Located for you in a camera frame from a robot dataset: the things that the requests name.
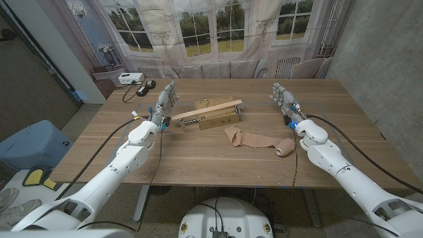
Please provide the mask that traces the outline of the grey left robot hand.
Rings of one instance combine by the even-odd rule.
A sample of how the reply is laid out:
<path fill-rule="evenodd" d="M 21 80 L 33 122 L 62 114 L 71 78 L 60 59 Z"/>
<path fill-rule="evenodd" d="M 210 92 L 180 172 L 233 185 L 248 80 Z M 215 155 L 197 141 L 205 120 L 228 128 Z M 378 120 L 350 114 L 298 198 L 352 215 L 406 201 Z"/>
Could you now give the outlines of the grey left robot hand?
<path fill-rule="evenodd" d="M 171 81 L 160 93 L 152 110 L 149 121 L 158 125 L 161 129 L 165 124 L 165 118 L 171 116 L 174 105 L 180 97 L 177 95 L 174 81 Z"/>

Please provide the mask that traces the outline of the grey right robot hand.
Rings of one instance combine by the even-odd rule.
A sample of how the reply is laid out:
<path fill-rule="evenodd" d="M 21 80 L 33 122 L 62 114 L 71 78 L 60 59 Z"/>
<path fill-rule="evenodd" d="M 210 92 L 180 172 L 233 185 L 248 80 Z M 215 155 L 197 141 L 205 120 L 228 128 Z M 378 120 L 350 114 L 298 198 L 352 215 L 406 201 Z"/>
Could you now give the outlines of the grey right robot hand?
<path fill-rule="evenodd" d="M 291 91 L 279 83 L 274 83 L 272 90 L 270 98 L 280 107 L 284 115 L 284 124 L 292 130 L 296 129 L 298 123 L 307 119 L 301 111 L 300 104 Z"/>

